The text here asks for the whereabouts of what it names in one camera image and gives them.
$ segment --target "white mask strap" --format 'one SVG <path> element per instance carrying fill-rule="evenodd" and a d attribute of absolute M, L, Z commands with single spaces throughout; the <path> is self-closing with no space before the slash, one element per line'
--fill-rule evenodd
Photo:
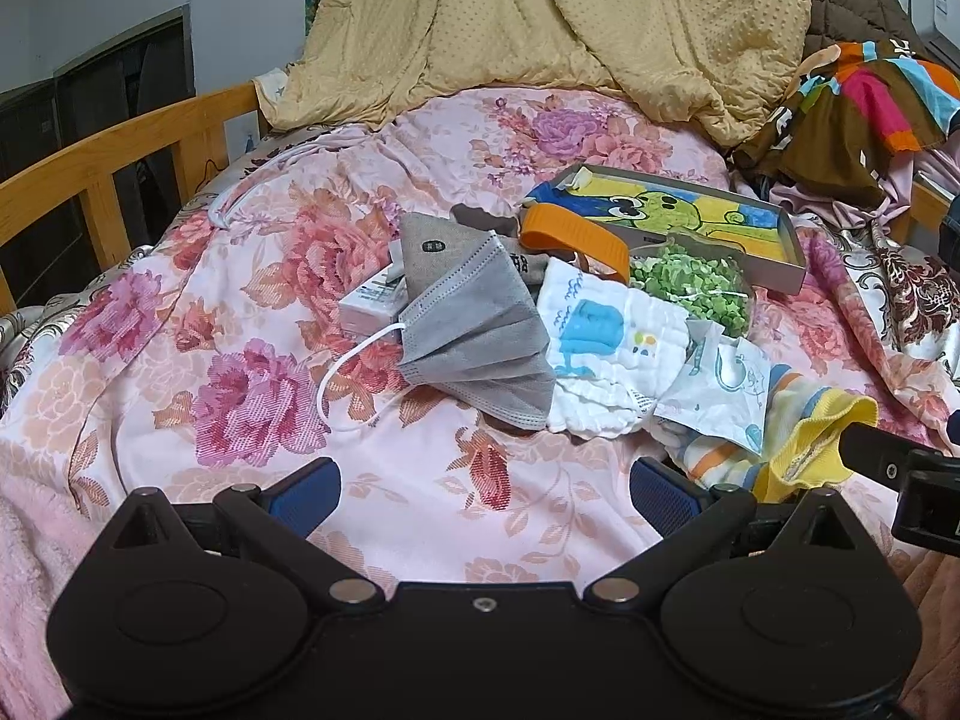
<path fill-rule="evenodd" d="M 360 354 L 360 352 L 362 352 L 368 346 L 370 346 L 373 343 L 376 343 L 387 334 L 392 333 L 394 330 L 403 330 L 405 327 L 406 327 L 406 324 L 404 324 L 403 322 L 395 322 L 394 324 L 388 324 L 382 330 L 378 330 L 369 338 L 364 338 L 363 341 L 360 341 L 360 343 L 358 343 L 357 346 L 354 346 L 354 348 L 352 348 L 349 352 L 347 352 L 347 354 L 344 354 L 343 357 L 340 357 L 337 362 L 335 362 L 333 365 L 330 365 L 330 368 L 328 369 L 328 371 L 323 375 L 323 379 L 320 379 L 320 387 L 317 389 L 317 413 L 320 415 L 320 419 L 322 419 L 328 425 L 330 430 L 333 430 L 333 432 L 335 433 L 352 433 L 354 431 L 357 431 L 357 430 L 360 430 L 361 428 L 366 427 L 368 424 L 370 424 L 373 420 L 375 420 L 379 416 L 379 413 L 374 413 L 373 415 L 364 419 L 362 422 L 352 422 L 349 425 L 335 425 L 333 424 L 332 421 L 330 421 L 330 417 L 323 413 L 323 393 L 326 391 L 326 386 L 330 383 L 330 379 L 332 379 L 336 375 L 337 371 L 340 370 L 342 365 L 344 365 L 344 362 L 347 362 L 347 360 L 350 360 L 356 357 L 358 354 Z M 388 400 L 386 403 L 384 403 L 380 407 L 380 411 L 382 412 L 383 410 L 387 410 L 388 408 L 390 408 L 390 406 L 394 405 L 395 402 L 397 402 L 403 396 L 405 396 L 405 394 L 411 391 L 411 389 L 414 389 L 414 386 L 408 386 L 408 388 L 402 389 L 402 391 L 392 396 L 390 400 Z"/>
<path fill-rule="evenodd" d="M 311 138 L 309 141 L 298 143 L 296 146 L 287 148 L 286 151 L 282 149 L 277 156 L 268 159 L 265 163 L 254 170 L 251 175 L 255 175 L 256 173 L 260 172 L 260 175 L 262 176 L 263 172 L 261 172 L 261 170 L 269 170 L 271 167 L 275 167 L 280 164 L 283 164 L 283 167 L 291 167 L 295 158 L 298 158 L 301 154 L 308 153 L 309 151 L 315 151 L 317 148 L 318 139 L 322 138 L 325 134 L 325 132 L 322 132 L 320 135 Z M 261 183 L 262 181 L 256 181 L 256 183 L 251 184 L 246 191 L 243 191 L 243 193 L 233 201 L 232 206 L 226 210 L 224 210 L 224 206 L 227 205 L 227 201 L 229 200 L 232 189 L 218 194 L 213 202 L 206 207 L 206 217 L 209 219 L 210 223 L 214 227 L 217 227 L 221 230 L 229 230 L 230 219 L 239 210 L 240 205 L 244 200 L 247 199 L 247 196 L 250 194 L 250 192 L 253 191 L 255 187 L 258 187 Z"/>

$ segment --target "mask ear loop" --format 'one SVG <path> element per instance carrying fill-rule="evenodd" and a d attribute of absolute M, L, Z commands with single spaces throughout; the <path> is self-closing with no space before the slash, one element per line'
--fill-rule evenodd
<path fill-rule="evenodd" d="M 385 412 L 385 410 L 390 408 L 390 406 L 394 405 L 395 403 L 397 403 L 398 400 L 400 400 L 403 396 L 405 396 L 407 392 L 411 391 L 411 389 L 414 389 L 416 387 L 416 385 L 411 385 L 411 386 L 408 386 L 408 388 L 406 389 L 402 389 L 402 391 L 392 396 L 390 400 L 388 400 L 385 404 L 383 404 L 380 407 L 379 412 L 376 412 L 373 415 L 368 416 L 362 422 L 352 422 L 349 425 L 335 425 L 333 424 L 333 422 L 330 421 L 330 417 L 323 413 L 323 393 L 326 391 L 326 386 L 330 383 L 330 379 L 332 379 L 336 375 L 337 371 L 340 370 L 342 365 L 344 365 L 344 362 L 347 362 L 347 360 L 352 360 L 352 358 L 356 357 L 358 354 L 360 354 L 360 352 L 362 352 L 368 346 L 371 346 L 373 343 L 376 343 L 377 341 L 379 341 L 388 333 L 392 333 L 392 331 L 394 330 L 403 330 L 405 327 L 406 327 L 406 324 L 404 324 L 403 322 L 395 322 L 394 324 L 388 324 L 382 330 L 378 330 L 369 338 L 365 338 L 363 341 L 360 341 L 360 343 L 358 343 L 357 346 L 354 346 L 354 348 L 352 348 L 349 352 L 347 352 L 347 354 L 344 354 L 343 357 L 340 357 L 337 362 L 335 362 L 333 365 L 330 365 L 330 368 L 328 369 L 328 371 L 323 375 L 323 379 L 320 379 L 320 387 L 317 389 L 317 413 L 320 415 L 320 419 L 322 419 L 323 422 L 325 422 L 328 425 L 330 430 L 333 430 L 333 432 L 335 433 L 354 433 L 358 430 L 361 430 L 367 427 L 367 425 L 373 422 L 373 420 L 375 420 L 376 418 L 379 418 L 381 413 Z"/>

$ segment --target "white towel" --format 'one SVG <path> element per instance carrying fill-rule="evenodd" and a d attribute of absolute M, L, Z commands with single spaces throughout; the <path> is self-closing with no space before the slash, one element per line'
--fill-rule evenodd
<path fill-rule="evenodd" d="M 688 311 L 556 258 L 536 309 L 557 375 L 547 428 L 586 439 L 639 430 L 686 361 Z"/>

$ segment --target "wooden bed rail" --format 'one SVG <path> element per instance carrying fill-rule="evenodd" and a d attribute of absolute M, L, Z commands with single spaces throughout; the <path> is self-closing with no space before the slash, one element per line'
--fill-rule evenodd
<path fill-rule="evenodd" d="M 906 244 L 915 224 L 939 236 L 940 221 L 949 208 L 950 204 L 939 194 L 914 182 L 910 190 L 910 210 L 890 223 L 890 237 L 898 244 Z"/>
<path fill-rule="evenodd" d="M 227 165 L 224 122 L 256 110 L 256 90 L 247 82 L 121 122 L 51 154 L 0 184 L 0 245 L 78 194 L 100 268 L 116 265 L 131 249 L 114 172 L 172 146 L 176 186 L 186 203 L 205 183 L 208 160 Z M 0 314 L 15 307 L 0 272 Z"/>

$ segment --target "yellow cartoon picture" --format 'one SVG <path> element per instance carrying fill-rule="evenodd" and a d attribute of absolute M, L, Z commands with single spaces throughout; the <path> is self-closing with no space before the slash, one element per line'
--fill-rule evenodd
<path fill-rule="evenodd" d="M 592 221 L 666 235 L 686 231 L 747 254 L 788 262 L 771 207 L 589 174 L 565 191 L 565 205 Z"/>

